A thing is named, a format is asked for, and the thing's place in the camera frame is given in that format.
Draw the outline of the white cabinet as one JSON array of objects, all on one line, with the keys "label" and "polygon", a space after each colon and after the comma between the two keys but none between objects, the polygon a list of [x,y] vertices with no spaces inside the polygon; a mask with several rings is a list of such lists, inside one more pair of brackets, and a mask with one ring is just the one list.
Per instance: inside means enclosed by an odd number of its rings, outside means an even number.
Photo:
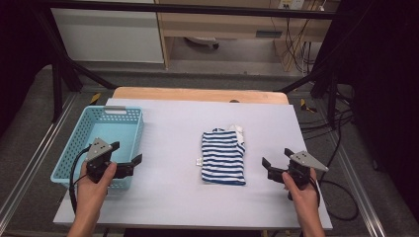
[{"label": "white cabinet", "polygon": [[78,61],[164,61],[155,13],[52,9],[68,55]]}]

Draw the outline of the black metal frame crossbar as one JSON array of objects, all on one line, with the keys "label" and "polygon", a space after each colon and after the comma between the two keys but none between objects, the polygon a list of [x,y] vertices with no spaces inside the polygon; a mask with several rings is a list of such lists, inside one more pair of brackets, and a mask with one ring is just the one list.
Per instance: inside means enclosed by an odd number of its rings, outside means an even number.
[{"label": "black metal frame crossbar", "polygon": [[39,4],[49,8],[123,11],[147,13],[173,13],[173,14],[205,14],[227,16],[276,17],[314,20],[335,20],[340,15],[333,12],[274,10],[245,7],[224,7],[207,5],[177,5],[177,4],[151,4],[129,2],[103,2],[83,0],[38,0]]}]

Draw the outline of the light blue plastic basket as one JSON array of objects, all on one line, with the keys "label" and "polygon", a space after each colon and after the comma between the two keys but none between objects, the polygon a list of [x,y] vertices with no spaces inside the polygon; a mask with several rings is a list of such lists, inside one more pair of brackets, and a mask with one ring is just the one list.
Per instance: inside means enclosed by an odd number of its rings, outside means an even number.
[{"label": "light blue plastic basket", "polygon": [[111,144],[118,141],[120,148],[111,160],[115,163],[130,162],[138,155],[143,130],[140,107],[88,106],[76,123],[50,179],[66,188],[74,158],[93,143],[96,137]]}]

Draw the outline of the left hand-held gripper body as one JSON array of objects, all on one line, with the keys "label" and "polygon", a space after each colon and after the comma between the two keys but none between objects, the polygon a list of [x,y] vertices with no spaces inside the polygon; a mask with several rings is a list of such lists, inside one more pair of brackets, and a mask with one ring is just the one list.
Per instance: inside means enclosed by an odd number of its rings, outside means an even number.
[{"label": "left hand-held gripper body", "polygon": [[98,183],[108,168],[113,146],[103,139],[96,137],[89,148],[85,161],[87,175],[91,181]]}]

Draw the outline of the grey chair base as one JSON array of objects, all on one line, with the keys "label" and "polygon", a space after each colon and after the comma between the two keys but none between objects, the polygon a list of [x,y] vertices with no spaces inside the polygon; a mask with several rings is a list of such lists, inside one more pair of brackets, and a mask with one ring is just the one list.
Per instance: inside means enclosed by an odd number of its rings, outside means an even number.
[{"label": "grey chair base", "polygon": [[210,45],[213,49],[219,48],[219,43],[216,40],[216,38],[192,38],[192,37],[186,37],[186,40],[189,40],[191,42],[197,43],[197,44],[204,44],[204,45]]}]

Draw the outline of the black metal frame stand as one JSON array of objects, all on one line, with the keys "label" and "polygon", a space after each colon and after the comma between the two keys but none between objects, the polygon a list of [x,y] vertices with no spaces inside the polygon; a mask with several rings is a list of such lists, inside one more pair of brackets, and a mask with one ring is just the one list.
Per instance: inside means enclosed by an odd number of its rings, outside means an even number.
[{"label": "black metal frame stand", "polygon": [[51,59],[53,122],[58,121],[60,116],[63,114],[62,83],[65,83],[71,92],[80,92],[83,88],[78,73],[87,76],[107,89],[114,90],[118,88],[117,85],[106,81],[70,58],[53,15],[47,7],[32,6],[31,11],[33,12],[43,34],[46,37],[48,56]]},{"label": "black metal frame stand", "polygon": [[347,39],[355,27],[356,23],[352,20],[333,20],[319,49],[312,71],[296,82],[279,89],[279,92],[287,94],[312,81],[314,86],[310,91],[310,95],[313,98],[318,99],[325,93],[328,93],[326,119],[332,128],[336,127],[334,117],[338,82],[337,70],[340,64],[340,57],[346,47]]}]

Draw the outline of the blue white striped shirt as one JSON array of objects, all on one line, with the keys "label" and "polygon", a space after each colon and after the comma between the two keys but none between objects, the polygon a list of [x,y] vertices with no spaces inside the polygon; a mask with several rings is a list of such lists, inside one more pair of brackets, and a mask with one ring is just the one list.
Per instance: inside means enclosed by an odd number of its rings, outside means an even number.
[{"label": "blue white striped shirt", "polygon": [[214,128],[202,135],[201,176],[205,183],[245,186],[243,128]]}]

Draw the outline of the person's left hand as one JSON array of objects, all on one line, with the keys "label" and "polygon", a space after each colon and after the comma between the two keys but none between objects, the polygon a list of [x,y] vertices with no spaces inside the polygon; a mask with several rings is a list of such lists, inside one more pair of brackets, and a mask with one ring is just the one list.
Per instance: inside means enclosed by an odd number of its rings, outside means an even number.
[{"label": "person's left hand", "polygon": [[87,215],[100,211],[116,170],[117,164],[110,163],[101,180],[94,183],[86,177],[86,162],[83,163],[80,173],[81,178],[77,185],[77,214]]}]

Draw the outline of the wooden table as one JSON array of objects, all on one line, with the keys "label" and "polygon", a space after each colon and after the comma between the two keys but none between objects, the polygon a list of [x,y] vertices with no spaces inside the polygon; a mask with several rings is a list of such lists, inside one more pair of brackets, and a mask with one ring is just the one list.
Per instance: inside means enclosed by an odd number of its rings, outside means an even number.
[{"label": "wooden table", "polygon": [[171,101],[201,101],[287,105],[286,94],[254,90],[212,90],[184,88],[120,87],[113,94],[114,99],[144,99]]}]

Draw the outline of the light wooden desk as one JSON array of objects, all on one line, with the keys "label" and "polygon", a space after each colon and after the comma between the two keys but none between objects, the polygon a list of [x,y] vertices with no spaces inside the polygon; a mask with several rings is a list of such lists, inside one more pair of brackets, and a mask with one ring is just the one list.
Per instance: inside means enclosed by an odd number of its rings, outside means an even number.
[{"label": "light wooden desk", "polygon": [[[280,0],[155,0],[157,4],[207,5],[279,9]],[[335,10],[339,5],[333,0],[304,0],[301,10],[319,12],[322,6]],[[192,37],[216,39],[271,40],[286,72],[300,62],[305,42],[322,42],[329,30],[329,20],[292,19],[276,17],[227,16],[204,14],[157,15],[160,33],[164,38]]]}]

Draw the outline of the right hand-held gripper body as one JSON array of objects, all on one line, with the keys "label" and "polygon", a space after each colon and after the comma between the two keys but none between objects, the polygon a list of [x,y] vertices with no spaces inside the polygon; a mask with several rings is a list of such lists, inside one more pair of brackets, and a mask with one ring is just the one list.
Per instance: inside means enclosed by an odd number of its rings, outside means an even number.
[{"label": "right hand-held gripper body", "polygon": [[328,172],[329,168],[306,151],[294,153],[290,158],[288,173],[299,189],[311,182],[310,169]]}]

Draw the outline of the white board mat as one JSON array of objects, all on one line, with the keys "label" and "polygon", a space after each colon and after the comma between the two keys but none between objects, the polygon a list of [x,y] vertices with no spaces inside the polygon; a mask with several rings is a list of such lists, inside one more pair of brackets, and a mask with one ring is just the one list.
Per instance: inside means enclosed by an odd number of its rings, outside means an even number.
[{"label": "white board mat", "polygon": [[[285,149],[305,144],[293,106],[111,99],[143,110],[142,163],[130,188],[111,190],[100,223],[143,228],[285,229],[298,226],[283,186],[268,180],[263,160],[286,168]],[[244,130],[243,186],[203,182],[196,162],[202,135],[239,125]]]}]

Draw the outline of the aluminium floor rail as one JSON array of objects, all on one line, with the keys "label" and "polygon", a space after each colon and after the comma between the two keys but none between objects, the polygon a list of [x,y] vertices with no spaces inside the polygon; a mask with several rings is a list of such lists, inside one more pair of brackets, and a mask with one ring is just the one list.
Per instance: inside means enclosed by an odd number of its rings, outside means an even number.
[{"label": "aluminium floor rail", "polygon": [[59,134],[62,125],[65,123],[68,114],[70,113],[74,101],[78,97],[78,93],[70,93],[65,99],[62,106],[62,113],[55,121],[48,121],[48,127],[42,135],[40,141],[35,142],[33,135],[25,132],[25,137],[18,139],[18,145],[12,145],[16,151],[23,151],[31,143],[36,143],[38,146],[33,152],[28,152],[26,156],[28,160],[23,162],[19,160],[18,154],[12,154],[11,157],[15,158],[19,164],[24,164],[25,167],[19,175],[19,179],[14,184],[13,189],[7,194],[7,198],[0,204],[0,236],[5,232],[8,224],[10,223],[13,215],[15,214],[19,204],[21,203],[25,193],[31,185],[35,175],[37,174],[42,162],[47,155],[51,145],[53,144],[56,136]]},{"label": "aluminium floor rail", "polygon": [[334,160],[338,163],[337,172],[332,174],[333,178],[344,183],[353,195],[360,216],[363,218],[365,226],[371,237],[386,237],[386,233],[377,216],[373,203],[362,184],[360,176],[357,174],[355,166],[351,163],[349,153],[343,144],[336,146]]}]

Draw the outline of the white power strip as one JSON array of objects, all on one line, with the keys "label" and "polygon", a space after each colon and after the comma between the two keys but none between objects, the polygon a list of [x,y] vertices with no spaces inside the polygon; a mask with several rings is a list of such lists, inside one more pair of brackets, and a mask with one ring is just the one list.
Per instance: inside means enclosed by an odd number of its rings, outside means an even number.
[{"label": "white power strip", "polygon": [[280,0],[279,9],[286,10],[301,10],[304,4],[304,0]]}]

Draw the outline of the person's right hand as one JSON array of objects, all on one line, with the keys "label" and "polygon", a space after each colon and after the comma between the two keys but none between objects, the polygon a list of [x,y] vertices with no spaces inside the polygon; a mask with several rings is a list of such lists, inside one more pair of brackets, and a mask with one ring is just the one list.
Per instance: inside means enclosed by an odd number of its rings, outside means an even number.
[{"label": "person's right hand", "polygon": [[296,214],[314,211],[319,213],[317,191],[312,185],[307,185],[301,190],[288,173],[283,173],[283,179],[286,189],[292,195]]}]

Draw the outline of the black curtain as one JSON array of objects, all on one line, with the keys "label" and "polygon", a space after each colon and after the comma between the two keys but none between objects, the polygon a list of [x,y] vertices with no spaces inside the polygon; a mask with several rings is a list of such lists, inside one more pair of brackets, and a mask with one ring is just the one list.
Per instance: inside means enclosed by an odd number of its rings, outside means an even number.
[{"label": "black curtain", "polygon": [[339,81],[376,160],[419,218],[419,0],[341,0],[349,15],[330,28],[345,36]]},{"label": "black curtain", "polygon": [[0,137],[50,64],[46,39],[25,0],[0,0]]}]

